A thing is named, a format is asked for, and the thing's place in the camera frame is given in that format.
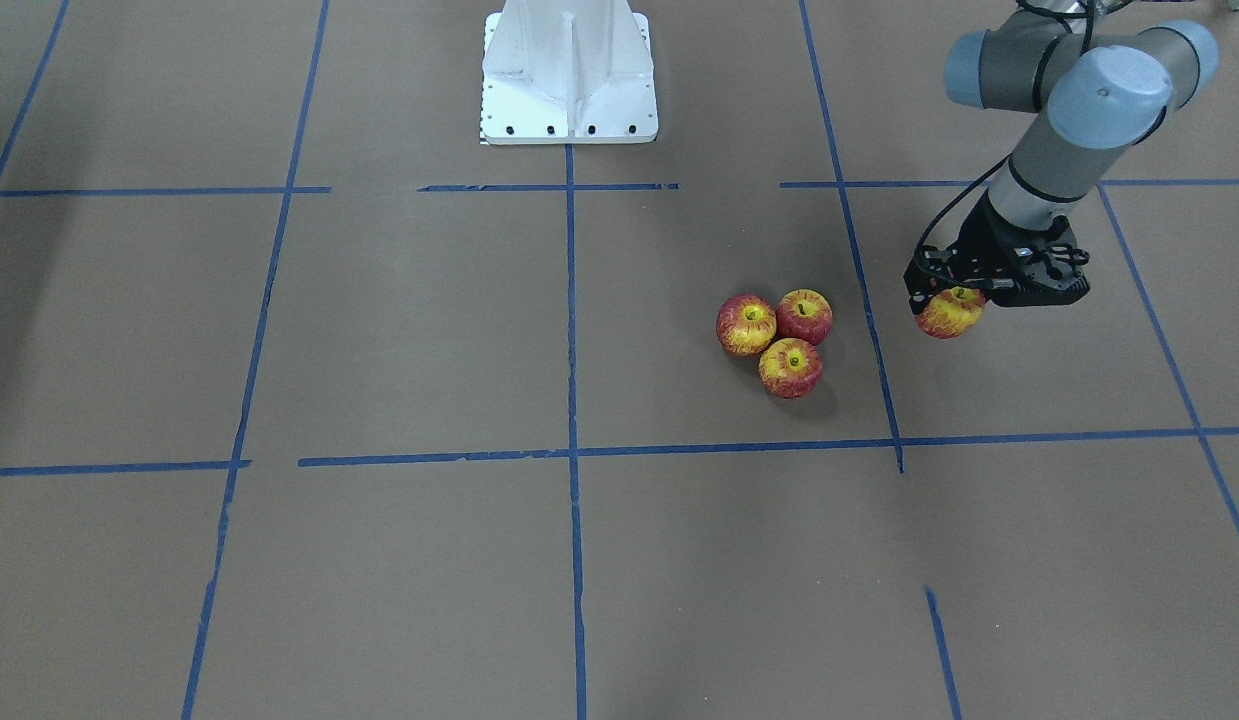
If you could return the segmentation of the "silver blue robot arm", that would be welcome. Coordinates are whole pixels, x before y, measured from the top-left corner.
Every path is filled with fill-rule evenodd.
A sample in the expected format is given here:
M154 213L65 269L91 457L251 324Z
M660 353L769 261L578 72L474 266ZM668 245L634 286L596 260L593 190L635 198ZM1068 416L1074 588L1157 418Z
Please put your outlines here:
M904 269L921 316L943 292L1000 307L1075 304L1090 291L1075 209L1127 150L1204 90L1220 64L1214 35L1168 20L1098 35L1108 1L1021 1L997 29L963 35L945 94L976 109L1032 114L1015 149L974 183L980 197L948 247L921 237Z

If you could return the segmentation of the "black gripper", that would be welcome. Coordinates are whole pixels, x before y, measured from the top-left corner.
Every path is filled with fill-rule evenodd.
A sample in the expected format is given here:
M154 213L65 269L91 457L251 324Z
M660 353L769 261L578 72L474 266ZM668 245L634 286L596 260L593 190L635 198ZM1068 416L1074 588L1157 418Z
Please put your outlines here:
M957 240L933 245L930 233L966 195L965 190L949 201L916 243L904 269L913 315L948 288L980 290L1000 307L1064 306L1090 292L1084 274L1090 254L1077 247L1066 214L1054 214L1044 229L1025 229L1004 219L983 196L963 221Z

